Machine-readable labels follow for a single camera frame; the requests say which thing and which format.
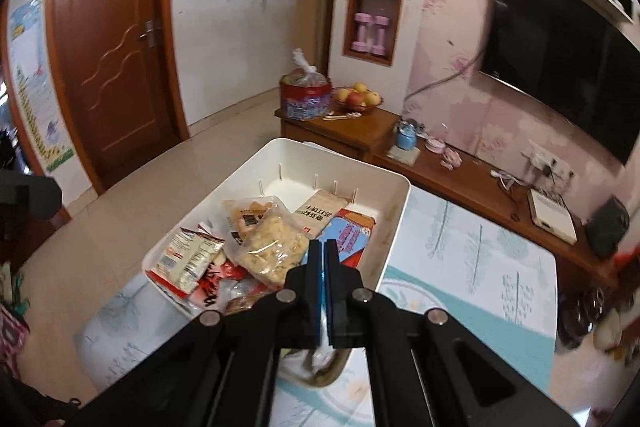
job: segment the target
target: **apple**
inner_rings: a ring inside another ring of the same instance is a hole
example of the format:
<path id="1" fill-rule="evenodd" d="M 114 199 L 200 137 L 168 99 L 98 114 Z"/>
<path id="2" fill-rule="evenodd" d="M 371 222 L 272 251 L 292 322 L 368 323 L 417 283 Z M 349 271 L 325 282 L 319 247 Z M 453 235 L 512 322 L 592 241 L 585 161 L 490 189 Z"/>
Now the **apple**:
<path id="1" fill-rule="evenodd" d="M 364 101 L 369 106 L 380 105 L 380 103 L 382 102 L 382 97 L 380 97 L 380 95 L 378 93 L 376 93 L 375 91 L 369 91 L 369 92 L 365 93 Z"/>
<path id="2" fill-rule="evenodd" d="M 351 91 L 346 87 L 339 87 L 338 89 L 335 90 L 334 98 L 338 102 L 344 103 L 344 101 L 347 100 L 347 97 L 349 96 L 350 92 Z"/>
<path id="3" fill-rule="evenodd" d="M 353 84 L 353 89 L 357 92 L 367 92 L 369 87 L 367 87 L 367 84 L 364 84 L 363 82 L 356 82 Z"/>
<path id="4" fill-rule="evenodd" d="M 362 105 L 362 103 L 364 103 L 364 95 L 357 91 L 350 92 L 349 96 L 347 96 L 346 103 L 353 107 Z"/>

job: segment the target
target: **metal screw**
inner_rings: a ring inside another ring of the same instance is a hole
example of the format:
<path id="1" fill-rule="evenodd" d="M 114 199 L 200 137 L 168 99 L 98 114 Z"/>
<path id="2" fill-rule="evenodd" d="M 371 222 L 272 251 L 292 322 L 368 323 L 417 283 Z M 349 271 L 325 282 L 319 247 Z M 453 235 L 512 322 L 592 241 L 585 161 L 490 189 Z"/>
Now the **metal screw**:
<path id="1" fill-rule="evenodd" d="M 220 322 L 220 314 L 213 310 L 207 310 L 200 314 L 200 323 L 203 326 L 217 326 Z"/>
<path id="2" fill-rule="evenodd" d="M 366 288 L 356 288 L 351 292 L 351 296 L 360 302 L 369 302 L 373 298 L 373 292 Z"/>
<path id="3" fill-rule="evenodd" d="M 280 302 L 284 302 L 285 304 L 290 304 L 296 300 L 296 293 L 293 290 L 284 288 L 284 290 L 280 290 L 276 293 L 276 299 Z"/>
<path id="4" fill-rule="evenodd" d="M 449 320 L 449 315 L 447 315 L 447 312 L 444 310 L 434 308 L 433 310 L 429 310 L 427 318 L 429 319 L 429 322 L 441 326 Z"/>

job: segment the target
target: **wooden door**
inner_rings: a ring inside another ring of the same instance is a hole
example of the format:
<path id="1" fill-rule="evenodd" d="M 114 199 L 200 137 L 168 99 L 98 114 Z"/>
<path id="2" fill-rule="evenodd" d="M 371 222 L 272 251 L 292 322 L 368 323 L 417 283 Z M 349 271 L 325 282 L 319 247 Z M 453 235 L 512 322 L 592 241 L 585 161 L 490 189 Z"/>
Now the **wooden door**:
<path id="1" fill-rule="evenodd" d="M 179 142 L 159 0 L 49 0 L 58 81 L 105 188 Z"/>

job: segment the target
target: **electrical outlet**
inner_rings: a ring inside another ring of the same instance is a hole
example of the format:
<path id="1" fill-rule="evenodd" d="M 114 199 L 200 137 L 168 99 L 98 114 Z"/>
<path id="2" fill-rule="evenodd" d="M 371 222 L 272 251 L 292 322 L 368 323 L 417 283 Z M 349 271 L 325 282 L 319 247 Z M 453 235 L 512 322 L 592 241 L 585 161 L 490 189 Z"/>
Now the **electrical outlet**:
<path id="1" fill-rule="evenodd" d="M 529 144 L 525 147 L 524 151 L 522 151 L 522 155 L 529 158 L 531 165 L 536 169 L 542 171 L 546 165 L 549 165 L 556 178 L 561 180 L 569 179 L 569 172 L 571 172 L 569 164 L 545 148 L 540 147 L 537 143 L 529 140 Z"/>

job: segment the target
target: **tiled floor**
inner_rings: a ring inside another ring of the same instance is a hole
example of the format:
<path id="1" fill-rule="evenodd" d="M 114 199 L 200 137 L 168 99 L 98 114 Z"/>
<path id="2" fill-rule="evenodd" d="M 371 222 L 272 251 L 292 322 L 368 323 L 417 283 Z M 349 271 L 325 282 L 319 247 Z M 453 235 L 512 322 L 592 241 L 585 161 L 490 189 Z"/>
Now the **tiled floor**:
<path id="1" fill-rule="evenodd" d="M 59 399 L 95 389 L 73 335 L 140 270 L 143 255 L 261 146 L 279 134 L 277 94 L 217 123 L 121 181 L 43 245 L 24 267 L 31 336 L 24 380 Z M 571 413 L 613 407 L 635 374 L 591 346 L 556 355 L 550 396 Z"/>

